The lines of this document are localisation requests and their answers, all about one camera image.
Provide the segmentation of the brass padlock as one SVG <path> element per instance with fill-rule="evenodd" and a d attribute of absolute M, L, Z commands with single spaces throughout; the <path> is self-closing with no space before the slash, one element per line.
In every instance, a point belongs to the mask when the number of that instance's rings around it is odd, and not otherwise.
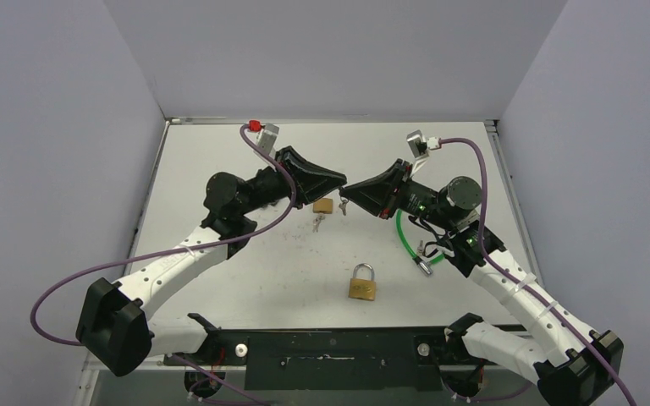
<path fill-rule="evenodd" d="M 359 277 L 360 271 L 367 273 L 366 277 Z M 348 288 L 350 299 L 374 301 L 376 298 L 377 286 L 375 282 L 374 268 L 367 263 L 361 263 L 354 267 Z"/>
<path fill-rule="evenodd" d="M 333 213 L 333 200 L 321 198 L 312 203 L 312 211 L 316 214 L 329 215 Z"/>

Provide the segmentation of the padlock keys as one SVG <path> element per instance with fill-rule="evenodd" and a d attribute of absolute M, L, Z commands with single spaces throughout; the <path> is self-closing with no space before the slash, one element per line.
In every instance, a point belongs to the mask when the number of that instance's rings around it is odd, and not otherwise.
<path fill-rule="evenodd" d="M 312 232 L 317 233 L 319 231 L 320 225 L 322 222 L 327 218 L 327 216 L 323 213 L 318 213 L 317 216 L 315 217 L 313 221 L 313 227 L 312 227 Z"/>
<path fill-rule="evenodd" d="M 347 199 L 345 199 L 345 198 L 340 199 L 339 210 L 340 210 L 340 212 L 342 213 L 343 216 L 347 215 L 347 205 L 348 205 L 348 203 L 349 203 L 349 201 Z"/>

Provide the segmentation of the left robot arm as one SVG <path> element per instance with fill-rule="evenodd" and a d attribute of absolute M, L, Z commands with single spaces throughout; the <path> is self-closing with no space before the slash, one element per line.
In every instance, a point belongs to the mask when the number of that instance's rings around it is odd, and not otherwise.
<path fill-rule="evenodd" d="M 235 256 L 257 224 L 248 213 L 288 198 L 296 208 L 346 185 L 344 174 L 308 162 L 292 147 L 275 154 L 273 167 L 244 180 L 215 173 L 206 185 L 207 217 L 170 255 L 159 255 L 139 271 L 88 289 L 76 337 L 114 375 L 125 376 L 152 356 L 188 354 L 197 364 L 218 355 L 217 328 L 197 313 L 158 319 L 173 295 L 204 271 Z"/>

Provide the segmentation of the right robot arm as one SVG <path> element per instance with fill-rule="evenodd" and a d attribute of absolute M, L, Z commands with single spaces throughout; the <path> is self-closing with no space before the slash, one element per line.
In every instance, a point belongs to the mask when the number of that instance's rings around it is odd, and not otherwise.
<path fill-rule="evenodd" d="M 495 298 L 528 332 L 520 337 L 474 314 L 444 330 L 444 350 L 457 363 L 484 359 L 534 384 L 550 405 L 591 405 L 620 385 L 624 345 L 572 315 L 526 272 L 484 224 L 484 189 L 458 177 L 440 190 L 413 180 L 413 167 L 396 161 L 384 173 L 342 188 L 343 200 L 373 216 L 401 211 L 421 227 L 438 228 L 434 243 L 468 281 Z"/>

